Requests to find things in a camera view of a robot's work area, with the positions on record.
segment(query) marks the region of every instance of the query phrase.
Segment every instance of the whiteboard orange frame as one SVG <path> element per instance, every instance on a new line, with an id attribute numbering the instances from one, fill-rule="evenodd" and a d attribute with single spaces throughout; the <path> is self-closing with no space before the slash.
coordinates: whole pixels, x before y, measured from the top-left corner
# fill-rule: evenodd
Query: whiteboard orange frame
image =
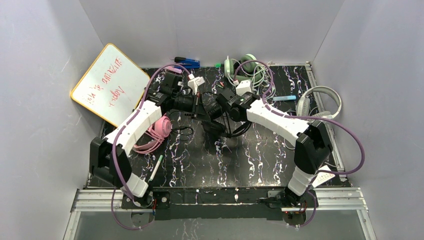
<path id="1" fill-rule="evenodd" d="M 148 79 L 150 79 L 150 76 L 143 71 L 137 64 L 135 64 L 133 62 L 133 60 L 131 60 L 127 55 L 125 55 L 125 53 L 123 53 L 119 48 L 117 48 L 117 46 L 115 46 L 112 43 L 108 43 L 104 46 L 103 50 L 101 50 L 101 52 L 98 54 L 98 56 L 95 58 L 95 60 L 93 61 L 93 63 L 91 64 L 91 66 L 88 68 L 88 70 L 84 73 L 84 75 L 81 77 L 81 79 L 79 80 L 79 82 L 76 84 L 76 86 L 72 89 L 72 91 L 70 91 L 70 98 L 72 100 L 74 100 L 75 102 L 79 103 L 80 105 L 84 106 L 86 109 L 90 110 L 90 112 L 96 114 L 97 116 L 101 117 L 103 120 L 105 120 L 106 122 L 112 124 L 115 127 L 118 127 L 117 125 L 113 124 L 112 122 L 108 121 L 105 117 L 103 117 L 102 115 L 98 114 L 97 112 L 95 112 L 93 109 L 91 109 L 89 106 L 83 104 L 82 102 L 78 101 L 77 99 L 75 99 L 73 97 L 73 93 L 74 91 L 78 88 L 78 85 L 80 85 L 81 81 L 84 79 L 84 77 L 89 73 L 89 71 L 92 69 L 93 65 L 97 62 L 97 60 L 99 59 L 99 57 L 102 55 L 102 53 L 105 51 L 105 49 L 109 46 L 112 45 L 114 48 L 116 48 L 122 55 L 124 55 L 132 64 L 134 64 L 137 68 L 140 69 L 140 71 L 142 71 L 144 74 L 146 74 L 146 76 L 148 77 Z M 136 108 L 139 105 L 139 102 L 142 100 L 144 91 L 141 93 L 140 98 L 137 101 L 137 104 L 134 106 L 134 108 Z"/>

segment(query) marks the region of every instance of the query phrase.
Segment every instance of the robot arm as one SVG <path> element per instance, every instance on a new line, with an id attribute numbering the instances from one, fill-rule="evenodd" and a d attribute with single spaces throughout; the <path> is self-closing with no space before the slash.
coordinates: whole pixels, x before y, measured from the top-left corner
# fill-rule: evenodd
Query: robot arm
<path id="1" fill-rule="evenodd" d="M 193 94 L 189 95 L 181 94 L 181 79 L 180 75 L 167 73 L 160 85 L 160 90 L 148 93 L 147 100 L 141 109 L 136 109 L 115 131 L 104 138 L 93 139 L 90 144 L 90 173 L 117 188 L 123 188 L 111 154 L 114 140 L 122 130 L 116 144 L 117 162 L 128 190 L 137 197 L 137 202 L 146 203 L 147 194 L 145 193 L 149 185 L 132 173 L 128 160 L 128 155 L 137 140 L 150 125 L 172 109 L 186 112 L 202 123 L 213 122 L 203 106 L 202 95 L 199 92 L 192 92 Z M 266 109 L 265 104 L 259 100 L 259 96 L 251 92 L 239 96 L 226 88 L 219 94 L 216 101 L 233 121 L 263 125 L 295 146 L 296 167 L 288 187 L 285 188 L 283 201 L 284 204 L 292 206 L 301 202 L 318 168 L 332 151 L 324 123 L 319 120 L 311 123 L 278 116 Z"/>
<path id="2" fill-rule="evenodd" d="M 272 111 L 286 113 L 266 105 L 259 96 L 246 92 L 234 95 L 224 90 L 216 98 L 233 121 L 250 121 L 260 124 L 289 141 L 294 147 L 296 165 L 292 178 L 285 189 L 285 204 L 296 206 L 301 202 L 318 169 L 333 150 L 326 127 L 322 121 L 308 122 L 278 116 Z"/>
<path id="3" fill-rule="evenodd" d="M 285 190 L 285 200 L 296 206 L 332 151 L 324 123 L 316 120 L 310 124 L 305 120 L 278 116 L 266 109 L 261 100 L 255 100 L 246 113 L 248 121 L 270 129 L 295 146 L 296 167 Z"/>
<path id="4" fill-rule="evenodd" d="M 149 185 L 132 173 L 128 160 L 131 149 L 146 130 L 170 110 L 188 113 L 193 119 L 210 121 L 202 103 L 202 95 L 194 92 L 202 84 L 202 77 L 193 78 L 191 87 L 193 94 L 181 94 L 182 76 L 167 73 L 160 84 L 159 91 L 148 93 L 142 108 L 135 109 L 127 119 L 113 132 L 104 138 L 96 137 L 90 144 L 90 173 L 125 191 L 118 177 L 112 156 L 112 146 L 116 137 L 116 158 L 122 177 L 128 190 L 136 197 L 136 201 L 145 204 Z"/>

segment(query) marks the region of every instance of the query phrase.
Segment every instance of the gray wall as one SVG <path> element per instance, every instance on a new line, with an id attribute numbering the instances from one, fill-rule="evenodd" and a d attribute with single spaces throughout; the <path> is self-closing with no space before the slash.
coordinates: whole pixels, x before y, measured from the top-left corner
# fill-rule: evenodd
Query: gray wall
<path id="1" fill-rule="evenodd" d="M 175 56 L 203 66 L 246 53 L 277 63 L 314 59 L 344 0 L 80 0 L 101 42 L 140 66 Z"/>
<path id="2" fill-rule="evenodd" d="M 1 239 L 63 238 L 101 125 L 70 91 L 102 48 L 78 0 L 1 1 Z"/>
<path id="3" fill-rule="evenodd" d="M 350 179 L 362 188 L 379 239 L 422 239 L 424 2 L 346 0 L 313 61 L 319 84 L 343 98 L 340 122 L 366 150 Z M 336 132 L 347 169 L 354 141 Z"/>

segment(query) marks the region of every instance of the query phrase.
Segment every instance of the glass panel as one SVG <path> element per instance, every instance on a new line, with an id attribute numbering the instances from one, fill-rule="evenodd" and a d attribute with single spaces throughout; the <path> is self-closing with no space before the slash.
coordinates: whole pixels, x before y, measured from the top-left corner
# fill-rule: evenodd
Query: glass panel
<path id="1" fill-rule="evenodd" d="M 131 213 L 117 212 L 118 219 L 132 226 Z M 147 223 L 149 214 L 136 214 L 133 221 Z M 75 239 L 199 239 L 199 240 L 364 240 L 365 236 L 356 210 L 319 210 L 313 221 L 299 230 L 286 227 L 283 221 L 259 218 L 236 219 L 173 219 L 155 221 L 142 231 L 125 230 L 110 212 L 82 212 Z"/>

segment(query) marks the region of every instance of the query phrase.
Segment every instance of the black tabletop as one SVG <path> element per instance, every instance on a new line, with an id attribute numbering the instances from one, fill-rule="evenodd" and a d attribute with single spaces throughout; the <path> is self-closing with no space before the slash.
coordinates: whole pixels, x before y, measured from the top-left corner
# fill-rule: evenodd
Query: black tabletop
<path id="1" fill-rule="evenodd" d="M 296 96 L 296 100 L 273 102 L 273 106 L 282 111 L 296 110 L 296 103 L 302 93 L 311 87 L 305 66 L 272 66 L 271 69 L 274 72 L 275 96 Z M 143 70 L 151 76 L 157 68 Z M 220 84 L 220 82 L 226 88 L 234 90 L 234 87 L 224 77 L 222 67 L 202 67 L 193 69 L 192 72 L 195 76 L 203 76 L 205 79 L 205 84 L 199 88 L 201 92 L 219 93 L 222 89 L 216 84 Z M 152 84 L 151 90 L 158 87 L 163 76 L 163 73 L 159 74 Z M 264 84 L 259 92 L 265 91 L 266 87 Z M 213 95 L 204 94 L 203 102 L 211 103 L 212 97 Z M 312 98 L 310 109 L 315 107 L 316 102 Z M 163 155 L 161 166 L 152 182 L 154 187 L 286 186 L 292 177 L 295 169 L 294 151 L 287 148 L 282 137 L 259 124 L 254 123 L 245 134 L 239 137 L 216 138 L 205 133 L 199 121 L 192 120 L 184 114 L 175 112 L 169 118 L 174 128 L 190 126 L 194 131 L 193 135 L 172 133 L 152 154 L 131 152 L 129 156 L 132 172 L 142 179 L 148 179 L 159 156 Z M 230 125 L 234 130 L 240 126 L 240 123 L 230 121 Z M 113 126 L 105 123 L 102 137 L 113 129 Z M 329 162 L 334 165 L 333 156 L 330 156 Z M 336 177 L 324 185 L 341 186 L 345 184 Z M 110 187 L 96 177 L 91 177 L 87 185 Z"/>

